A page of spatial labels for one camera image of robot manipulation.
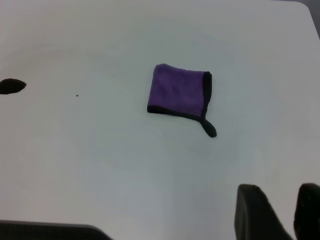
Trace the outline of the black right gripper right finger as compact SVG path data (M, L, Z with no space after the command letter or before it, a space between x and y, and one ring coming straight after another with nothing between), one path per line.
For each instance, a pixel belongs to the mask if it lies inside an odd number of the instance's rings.
M320 239L320 186L300 186L294 215L294 231L298 240Z

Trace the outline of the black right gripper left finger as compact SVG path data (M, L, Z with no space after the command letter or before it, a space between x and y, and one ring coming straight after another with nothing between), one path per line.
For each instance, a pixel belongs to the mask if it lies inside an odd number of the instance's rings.
M234 230L237 240L290 240L265 193L256 185L237 189Z

